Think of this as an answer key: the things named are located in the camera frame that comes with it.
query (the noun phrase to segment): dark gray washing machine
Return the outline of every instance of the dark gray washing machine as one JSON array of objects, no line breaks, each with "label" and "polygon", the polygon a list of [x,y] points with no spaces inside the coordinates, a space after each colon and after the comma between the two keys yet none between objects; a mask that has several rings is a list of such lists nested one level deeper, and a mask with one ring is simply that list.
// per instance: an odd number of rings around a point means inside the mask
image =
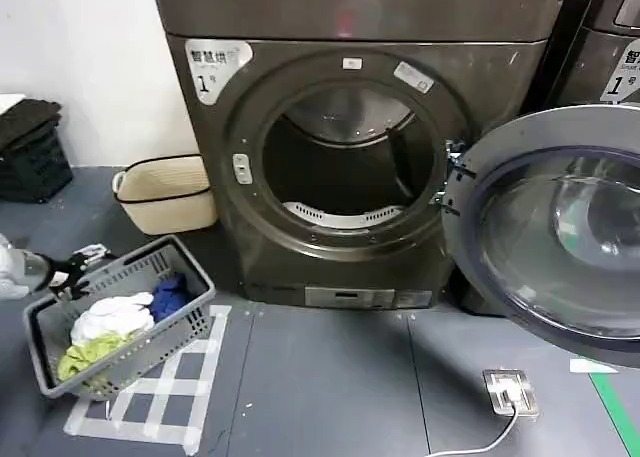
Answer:
[{"label": "dark gray washing machine", "polygon": [[583,0],[586,12],[547,106],[640,102],[640,0]]},{"label": "dark gray washing machine", "polygon": [[562,0],[157,2],[247,295],[427,306],[455,156],[516,116]]},{"label": "dark gray washing machine", "polygon": [[640,108],[512,119],[559,1],[158,0],[249,297],[426,305],[455,261],[640,367]]}]

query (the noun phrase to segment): floor socket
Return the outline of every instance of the floor socket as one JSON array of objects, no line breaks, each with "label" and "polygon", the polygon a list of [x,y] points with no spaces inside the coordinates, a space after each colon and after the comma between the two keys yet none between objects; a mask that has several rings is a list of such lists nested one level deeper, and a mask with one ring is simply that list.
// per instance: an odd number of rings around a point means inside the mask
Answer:
[{"label": "floor socket", "polygon": [[493,411],[498,415],[513,415],[513,408],[504,395],[506,386],[517,386],[520,389],[520,401],[517,402],[518,411],[522,417],[537,417],[538,404],[533,395],[531,382],[521,370],[495,369],[482,372],[487,391],[491,397]]}]

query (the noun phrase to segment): white wall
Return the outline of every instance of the white wall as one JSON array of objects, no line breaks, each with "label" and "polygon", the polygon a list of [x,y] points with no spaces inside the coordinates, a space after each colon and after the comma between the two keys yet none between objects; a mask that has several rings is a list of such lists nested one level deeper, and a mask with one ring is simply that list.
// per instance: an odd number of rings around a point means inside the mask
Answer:
[{"label": "white wall", "polygon": [[154,0],[0,0],[0,92],[63,105],[72,165],[197,152]]}]

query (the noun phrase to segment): white cable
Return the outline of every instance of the white cable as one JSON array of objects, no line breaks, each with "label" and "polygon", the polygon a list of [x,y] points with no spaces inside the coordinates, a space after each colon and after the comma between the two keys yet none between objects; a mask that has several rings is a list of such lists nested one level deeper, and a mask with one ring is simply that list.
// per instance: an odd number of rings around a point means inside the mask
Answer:
[{"label": "white cable", "polygon": [[484,454],[485,452],[489,452],[490,450],[495,449],[498,446],[498,444],[500,444],[500,442],[502,442],[504,438],[507,435],[509,435],[509,432],[511,432],[511,429],[513,429],[514,425],[516,425],[516,420],[518,420],[519,415],[520,415],[520,412],[518,411],[518,407],[514,404],[513,417],[511,417],[511,420],[509,421],[507,426],[504,428],[502,433],[496,438],[496,440],[491,442],[486,447],[481,447],[479,449],[469,449],[469,450],[446,450],[444,452],[436,452],[434,454],[429,454],[425,457],[443,457],[445,455]]}]

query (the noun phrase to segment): green clothing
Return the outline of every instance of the green clothing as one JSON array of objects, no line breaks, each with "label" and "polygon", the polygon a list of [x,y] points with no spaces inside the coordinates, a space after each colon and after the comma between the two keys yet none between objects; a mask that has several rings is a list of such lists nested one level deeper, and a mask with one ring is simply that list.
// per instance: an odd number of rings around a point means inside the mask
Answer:
[{"label": "green clothing", "polygon": [[86,345],[72,345],[60,359],[58,378],[64,382],[82,372],[94,362],[102,359],[118,347],[131,340],[131,335],[123,338],[118,334],[106,334],[89,341]]}]

